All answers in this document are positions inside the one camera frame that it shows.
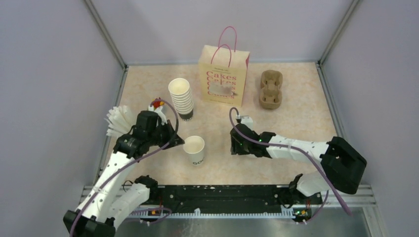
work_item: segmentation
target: brown cup carrier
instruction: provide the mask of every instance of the brown cup carrier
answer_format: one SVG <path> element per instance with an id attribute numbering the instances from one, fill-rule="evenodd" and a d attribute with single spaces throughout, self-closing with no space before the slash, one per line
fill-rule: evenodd
<path id="1" fill-rule="evenodd" d="M 275 70 L 267 70 L 260 78 L 259 104 L 264 109 L 273 110 L 278 108 L 282 102 L 282 73 Z"/>

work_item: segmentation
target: pink bag handle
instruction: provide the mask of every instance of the pink bag handle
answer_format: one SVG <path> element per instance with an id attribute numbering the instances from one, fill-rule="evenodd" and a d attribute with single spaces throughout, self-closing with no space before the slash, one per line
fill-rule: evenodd
<path id="1" fill-rule="evenodd" d="M 227 48 L 228 48 L 228 50 L 230 51 L 230 61 L 228 61 L 228 67 L 230 67 L 230 63 L 231 63 L 231 49 L 230 49 L 230 47 L 228 46 L 228 45 L 226 45 L 226 44 L 223 44 L 222 46 L 219 46 L 218 47 L 218 49 L 215 51 L 215 53 L 214 53 L 214 55 L 212 56 L 212 58 L 211 58 L 211 64 L 212 64 L 212 61 L 214 60 L 214 56 L 215 56 L 215 54 L 218 52 L 218 50 L 221 48 L 221 47 L 223 47 L 223 46 L 227 46 Z"/>
<path id="2" fill-rule="evenodd" d="M 234 33 L 236 34 L 236 41 L 234 41 L 234 52 L 236 52 L 236 45 L 237 45 L 237 31 L 236 31 L 236 29 L 234 29 L 234 27 L 232 27 L 232 26 L 227 26 L 227 27 L 223 30 L 223 32 L 222 32 L 222 33 L 221 33 L 221 35 L 220 35 L 220 39 L 218 39 L 218 47 L 220 47 L 220 42 L 221 42 L 221 37 L 222 37 L 222 35 L 224 34 L 225 30 L 227 30 L 228 28 L 233 29 L 233 30 L 234 30 Z"/>

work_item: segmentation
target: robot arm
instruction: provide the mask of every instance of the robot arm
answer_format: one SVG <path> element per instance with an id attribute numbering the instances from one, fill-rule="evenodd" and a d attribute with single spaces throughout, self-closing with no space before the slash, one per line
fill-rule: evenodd
<path id="1" fill-rule="evenodd" d="M 287 158 L 311 162 L 300 151 L 291 149 L 291 147 L 298 147 L 320 164 L 327 178 L 337 190 L 347 194 L 355 194 L 358 190 L 367 162 L 343 138 L 333 137 L 329 142 L 300 141 L 272 132 L 257 134 L 252 130 L 253 120 L 248 116 L 238 116 L 237 121 L 239 124 L 236 125 L 236 128 L 245 136 L 259 142 L 282 144 L 282 146 L 256 144 L 245 139 L 233 128 L 230 131 L 232 155 L 253 154 L 256 157 Z M 290 183 L 290 189 L 296 189 L 299 193 L 309 197 L 314 193 L 329 190 L 330 187 L 319 171 L 316 171 L 296 176 L 295 180 Z"/>
<path id="2" fill-rule="evenodd" d="M 166 120 L 164 114 L 160 110 L 154 111 L 152 107 L 149 107 L 148 111 L 142 111 L 138 114 L 136 124 L 131 131 L 117 139 L 108 164 L 87 198 L 77 207 L 76 211 L 69 210 L 66 212 L 63 220 L 70 231 L 77 214 L 86 206 L 89 197 L 98 193 L 94 200 L 88 204 L 77 222 L 76 236 L 114 236 L 122 221 L 140 204 L 149 199 L 150 183 L 153 184 L 153 180 L 142 177 L 132 185 L 128 192 L 115 200 L 119 188 L 133 169 L 133 165 L 131 165 L 117 174 L 104 188 L 100 189 L 99 187 L 116 171 L 146 154 L 151 146 L 162 147 L 170 141 L 169 146 L 165 148 L 168 149 L 184 143 L 175 134 L 170 121 Z"/>

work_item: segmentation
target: paper bag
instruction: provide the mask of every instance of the paper bag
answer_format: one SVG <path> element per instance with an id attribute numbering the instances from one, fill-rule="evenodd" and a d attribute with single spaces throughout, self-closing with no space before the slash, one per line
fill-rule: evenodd
<path id="1" fill-rule="evenodd" d="M 199 58 L 202 99 L 241 106 L 245 91 L 250 52 L 234 50 L 226 44 L 205 45 Z"/>

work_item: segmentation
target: metal frame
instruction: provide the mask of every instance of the metal frame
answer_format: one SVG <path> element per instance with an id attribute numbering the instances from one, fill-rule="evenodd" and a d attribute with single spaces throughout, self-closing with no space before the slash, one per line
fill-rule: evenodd
<path id="1" fill-rule="evenodd" d="M 118 61 L 118 63 L 120 64 L 120 66 L 123 68 L 124 70 L 124 74 L 122 76 L 121 79 L 121 84 L 118 90 L 118 94 L 117 97 L 115 99 L 115 103 L 114 105 L 117 106 L 120 103 L 121 100 L 121 96 L 122 96 L 122 92 L 124 89 L 124 85 L 125 85 L 125 80 L 127 77 L 127 73 L 128 73 L 128 65 L 124 62 L 121 54 L 119 53 L 114 41 L 112 40 L 111 36 L 109 35 L 108 30 L 105 27 L 105 24 L 103 23 L 102 19 L 100 18 L 99 13 L 97 12 L 94 4 L 92 3 L 91 0 L 83 0 L 83 2 L 86 4 L 87 9 L 89 10 L 94 22 L 96 23 L 96 25 L 98 26 L 98 29 L 100 30 L 104 40 L 106 41 L 107 45 L 109 46 L 109 49 L 111 50 L 111 52 L 113 53 L 113 55 L 115 56 L 116 60 Z M 327 104 L 329 106 L 330 112 L 331 112 L 331 116 L 332 116 L 332 120 L 333 123 L 335 125 L 335 129 L 336 132 L 338 134 L 338 136 L 341 137 L 346 137 L 346 133 L 343 127 L 343 124 L 341 122 L 338 110 L 337 110 L 337 106 L 336 106 L 336 102 L 333 98 L 332 92 L 331 92 L 331 88 L 329 86 L 327 77 L 324 73 L 324 64 L 327 61 L 330 53 L 332 52 L 333 48 L 335 47 L 335 45 L 337 44 L 339 38 L 341 37 L 342 33 L 344 32 L 349 20 L 351 19 L 353 13 L 355 12 L 355 10 L 357 9 L 357 7 L 359 6 L 359 4 L 362 2 L 362 0 L 353 0 L 349 9 L 347 10 L 345 16 L 343 17 L 339 27 L 337 28 L 335 34 L 333 35 L 333 37 L 331 38 L 330 42 L 328 43 L 325 51 L 323 52 L 321 58 L 318 60 L 318 62 L 316 62 L 316 68 L 317 68 L 317 72 L 319 74 L 319 78 L 320 78 L 320 82 L 322 84 L 322 88 L 326 97 L 326 101 Z M 110 145 L 110 138 L 107 137 L 102 149 L 102 155 L 100 158 L 100 166 L 98 167 L 97 171 L 96 171 L 96 180 L 97 177 L 101 171 L 101 168 L 104 166 L 104 162 L 106 161 L 106 155 L 107 155 L 107 151 Z M 92 189 L 92 186 L 85 186 L 82 196 L 81 196 L 81 200 L 84 200 L 86 195 L 88 195 L 88 193 L 90 192 L 90 190 Z M 118 192 L 117 196 L 120 196 L 124 193 L 123 189 L 121 188 Z M 348 203 L 348 205 L 350 207 L 362 207 L 366 220 L 367 220 L 367 224 L 368 224 L 368 228 L 370 230 L 370 234 L 372 237 L 387 237 L 388 233 L 387 233 L 387 229 L 385 227 L 385 224 L 381 218 L 372 188 L 370 185 L 360 185 L 359 190 L 357 192 L 357 194 L 355 195 L 346 195 L 346 194 L 342 194 L 343 199 Z M 334 207 L 338 207 L 340 206 L 337 199 L 335 198 L 335 196 L 333 194 L 330 195 L 330 198 L 327 202 L 327 205 L 325 206 L 325 208 L 334 208 Z"/>

